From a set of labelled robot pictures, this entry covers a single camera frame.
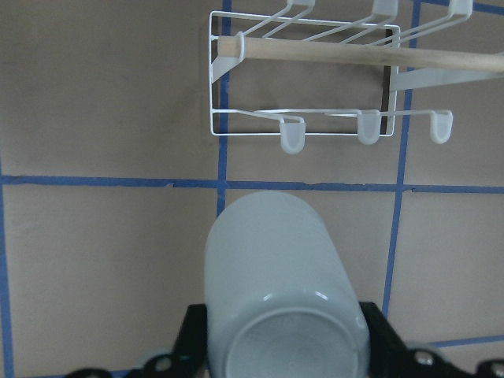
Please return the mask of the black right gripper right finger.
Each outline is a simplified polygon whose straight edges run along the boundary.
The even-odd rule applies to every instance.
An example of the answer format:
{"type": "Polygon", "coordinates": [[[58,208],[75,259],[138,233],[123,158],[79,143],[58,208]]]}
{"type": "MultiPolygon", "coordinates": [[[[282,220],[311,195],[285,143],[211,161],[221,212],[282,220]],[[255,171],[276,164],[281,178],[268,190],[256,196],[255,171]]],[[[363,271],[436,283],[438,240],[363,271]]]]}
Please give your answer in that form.
{"type": "Polygon", "coordinates": [[[481,361],[475,372],[460,369],[427,346],[407,345],[373,302],[360,302],[370,335],[370,377],[502,377],[501,358],[481,361]]]}

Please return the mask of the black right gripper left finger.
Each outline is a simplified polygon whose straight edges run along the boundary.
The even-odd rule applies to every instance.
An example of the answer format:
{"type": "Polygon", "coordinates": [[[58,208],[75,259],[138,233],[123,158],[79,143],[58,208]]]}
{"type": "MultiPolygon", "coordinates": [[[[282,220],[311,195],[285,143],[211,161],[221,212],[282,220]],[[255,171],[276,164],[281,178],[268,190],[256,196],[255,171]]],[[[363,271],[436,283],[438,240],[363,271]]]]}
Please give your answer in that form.
{"type": "Polygon", "coordinates": [[[192,304],[186,309],[173,346],[149,356],[123,377],[196,377],[206,356],[207,307],[192,304]]]}

